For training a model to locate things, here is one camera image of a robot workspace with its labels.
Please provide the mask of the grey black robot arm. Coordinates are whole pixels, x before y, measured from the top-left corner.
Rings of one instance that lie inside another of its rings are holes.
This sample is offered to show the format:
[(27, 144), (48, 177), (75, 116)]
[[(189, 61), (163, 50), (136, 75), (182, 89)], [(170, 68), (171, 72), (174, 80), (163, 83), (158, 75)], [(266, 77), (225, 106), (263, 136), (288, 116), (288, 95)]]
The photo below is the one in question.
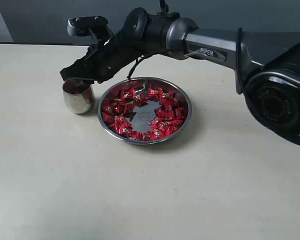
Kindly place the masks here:
[(71, 36), (95, 38), (86, 54), (63, 68), (64, 81), (103, 83), (130, 63), (154, 55), (207, 60), (235, 72), (236, 92), (264, 127), (300, 146), (300, 32), (251, 32), (199, 28), (190, 18), (133, 9), (112, 33), (104, 17), (71, 18)]

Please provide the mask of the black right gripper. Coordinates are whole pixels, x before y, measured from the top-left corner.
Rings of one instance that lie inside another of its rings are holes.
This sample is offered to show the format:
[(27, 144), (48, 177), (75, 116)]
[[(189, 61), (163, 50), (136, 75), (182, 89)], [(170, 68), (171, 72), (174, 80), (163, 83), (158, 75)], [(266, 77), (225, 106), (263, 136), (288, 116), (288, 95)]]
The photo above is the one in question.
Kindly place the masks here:
[(77, 59), (59, 73), (64, 82), (79, 78), (84, 85), (90, 86), (110, 80), (141, 56), (142, 52), (131, 45), (123, 31), (119, 31), (102, 49), (86, 59)]

